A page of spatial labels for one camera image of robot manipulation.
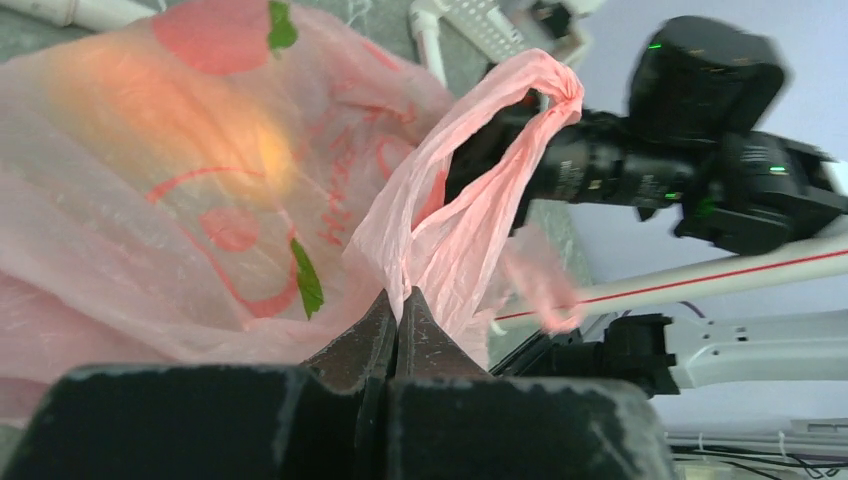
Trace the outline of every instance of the black cable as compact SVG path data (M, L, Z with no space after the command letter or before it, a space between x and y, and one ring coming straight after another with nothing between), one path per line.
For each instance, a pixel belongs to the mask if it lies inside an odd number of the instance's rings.
M698 318L707 318L707 316L704 315L704 312L702 312L700 308L696 307L694 303L687 302L687 301L678 302L678 303L680 303L684 307L688 308L689 310L692 310L695 313L695 315L698 316Z
M718 457L718 458L728 458L733 460L746 460L751 462L759 462L765 465L775 465L778 467L790 467L790 468L804 468L804 465L801 463L789 463L789 462L781 462L778 460L769 460L766 458L752 458L750 455L774 455L773 453L767 452L754 452L754 451L746 451L743 449L732 449L736 451L743 451L745 453L725 453L728 449L725 448L716 448L710 447L710 449L700 450L698 447L672 447L672 452L677 454L687 454L687 455L703 455L708 457ZM848 468L848 462L840 462L840 463L822 463L816 464L814 466L816 469L834 469L834 468Z
M758 470L754 467L749 467L748 465L742 465L741 463L736 463L736 462L721 462L721 463L733 465L734 467L736 467L740 470L745 470L746 472L751 472L751 473L759 475L763 478L768 478L769 480L781 480L781 478L778 477L778 476L772 475L770 473L766 473L766 472L764 472L762 470Z
M695 461L695 459L692 459L692 458L675 458L674 461L675 462L692 462L692 461ZM721 462L721 463L723 463L725 465L731 465L731 466L739 468L741 470L745 470L745 471L760 475L760 476L768 478L770 480L781 480L780 477L776 477L776 476L774 476L770 473L763 472L762 470L758 470L754 467L749 467L748 465L742 465L741 463L736 463L736 462Z
M809 462L807 462L807 461L805 461L804 459L802 459L802 458L798 457L797 455L787 455L787 457L789 457L789 458L791 458L792 460L795 460L795 461L796 461L796 462L798 462L799 464L803 465L803 466L804 466L804 473L806 473L806 474L807 474L807 476L808 476L808 477L810 477L812 480L821 480L822 478L827 477L827 474L826 474L826 473L822 473L822 472L820 472L820 471L818 470L818 468L816 468L816 466L815 466L815 465L811 465Z

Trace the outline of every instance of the green led light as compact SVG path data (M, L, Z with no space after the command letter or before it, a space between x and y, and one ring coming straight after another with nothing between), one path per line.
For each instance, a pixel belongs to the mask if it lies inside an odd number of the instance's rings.
M715 201L712 198L707 197L698 203L698 206L695 208L695 217L708 217L711 213L713 213L713 210L715 210Z

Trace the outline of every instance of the white wall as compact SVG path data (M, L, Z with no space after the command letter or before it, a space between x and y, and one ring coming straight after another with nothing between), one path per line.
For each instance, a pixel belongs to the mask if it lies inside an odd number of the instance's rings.
M794 78L759 126L848 160L848 2L845 0L608 0L587 20L596 39L580 69L589 108L624 113L625 92L644 42L668 18L712 16L773 37ZM725 255L668 234L677 213L638 223L631 209L571 207L597 282ZM848 277L702 299L711 318L848 308ZM670 315L687 314L678 306ZM799 331L804 326L798 325ZM848 417L848 384L739 384L655 400L670 428L780 428L793 417Z

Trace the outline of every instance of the black mount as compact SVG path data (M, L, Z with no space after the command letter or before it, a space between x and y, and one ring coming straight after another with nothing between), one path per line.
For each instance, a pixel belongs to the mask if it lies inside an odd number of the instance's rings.
M573 361L544 348L541 336L534 341L541 357L553 354L548 366ZM527 351L501 373L543 373L538 358L520 366ZM384 292L300 366L72 371L44 397L2 478L676 477L663 428L638 388L492 376L441 330L414 289L399 323Z

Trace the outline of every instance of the red print on bag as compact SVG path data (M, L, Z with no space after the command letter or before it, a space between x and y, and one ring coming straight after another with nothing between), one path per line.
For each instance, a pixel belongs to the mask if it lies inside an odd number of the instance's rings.
M231 75L268 60L267 12L267 1L261 0L185 2L153 17L151 27L184 64L209 75Z
M392 60L391 57L389 57L389 55L377 45L374 45L373 43L367 40L363 40L362 46L365 47L365 50L368 50L368 53L370 53L372 57L377 59L377 61L380 62L384 67L388 68L393 72L400 71L400 65L398 65L394 60Z
M222 175L227 173L264 177L264 174L261 172L253 172L237 167L204 168L185 173L157 185L147 194L146 199L151 204L156 205L168 192L185 182L204 175ZM209 237L209 241L226 252L238 253L247 251L259 239L259 221L248 210L236 208L213 209L201 215L198 220ZM221 278L227 290L247 308L251 315L259 318L272 317L283 312L294 303L298 294L296 281L297 264L295 262L291 262L288 278L285 280L286 283L280 293L262 300L247 300L236 290L229 275L215 260L215 257L191 233L185 229L183 231L194 246L209 259L212 268L215 269L215 272ZM286 244L291 242L294 235L295 230L291 228L286 239Z
M350 126L345 127L342 133L330 143L330 151L339 152L339 155L332 165L329 211L321 215L327 230L318 232L318 236L332 245L341 247L343 243L338 235L347 230L345 223L353 217L353 214L345 210L343 205L347 199L350 168L356 161L356 152L353 149L353 129Z

